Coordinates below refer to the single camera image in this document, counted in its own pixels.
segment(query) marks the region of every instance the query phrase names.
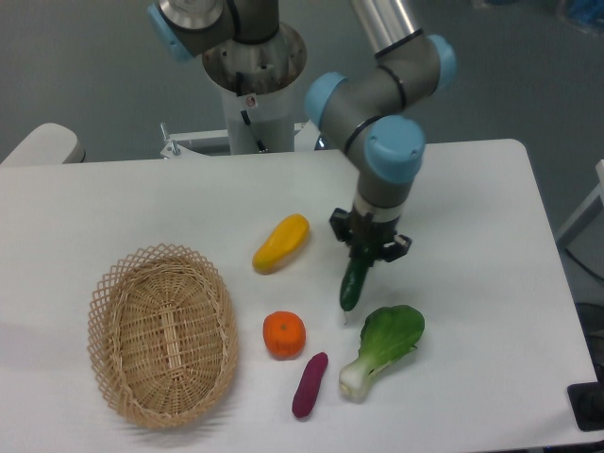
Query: yellow pepper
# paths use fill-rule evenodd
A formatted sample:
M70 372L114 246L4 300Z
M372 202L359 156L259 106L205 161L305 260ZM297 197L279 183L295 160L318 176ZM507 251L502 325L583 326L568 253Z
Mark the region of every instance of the yellow pepper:
M274 270L304 243L309 232L309 221L303 215L292 214L283 219L254 255L254 269L261 274Z

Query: wicker basket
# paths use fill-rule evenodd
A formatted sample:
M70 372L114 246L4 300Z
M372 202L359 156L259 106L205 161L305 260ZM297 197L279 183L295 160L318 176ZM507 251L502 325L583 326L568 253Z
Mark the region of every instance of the wicker basket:
M190 422L233 378L237 330L227 288L190 248L161 244L119 260L92 295L88 326L103 398L141 427Z

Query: white chair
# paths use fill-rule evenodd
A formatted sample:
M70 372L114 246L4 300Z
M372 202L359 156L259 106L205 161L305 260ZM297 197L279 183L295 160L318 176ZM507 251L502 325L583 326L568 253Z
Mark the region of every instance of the white chair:
M56 165L84 160L86 152L74 132L47 123L37 127L0 163L0 167Z
M596 165L597 175L600 183L597 184L589 195L580 203L568 220L562 224L556 232L556 244L560 250L577 238L604 208L604 160Z

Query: blue joint cap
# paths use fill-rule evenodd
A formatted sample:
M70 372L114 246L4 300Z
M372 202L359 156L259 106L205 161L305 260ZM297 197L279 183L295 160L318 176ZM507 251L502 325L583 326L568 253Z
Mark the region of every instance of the blue joint cap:
M188 61L193 59L191 52L180 42L180 40L172 31L172 28L166 23L165 19L158 10L158 7L151 5L147 9L147 13L151 18L151 25L155 28L159 38L170 50L170 53L176 61Z
M457 73L457 58L455 57L455 51L449 43L439 35L430 35L428 39L432 41L436 51L438 52L439 59L441 61L441 74L438 79L437 90L450 84L455 78Z
M344 81L346 81L346 77L339 73L327 73L321 75L310 85L304 99L304 109L307 115L309 115L310 120L317 127L321 128L323 112L329 102L329 98L338 85Z
M365 139L365 160L382 179L412 182L422 166L426 137L414 121L386 116L376 121Z

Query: white vegetable stem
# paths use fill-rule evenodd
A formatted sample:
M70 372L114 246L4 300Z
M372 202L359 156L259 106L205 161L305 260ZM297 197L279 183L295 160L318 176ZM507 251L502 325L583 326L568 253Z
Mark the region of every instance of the white vegetable stem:
M361 403L369 393L377 371L371 358L358 357L340 370L340 391L346 398Z

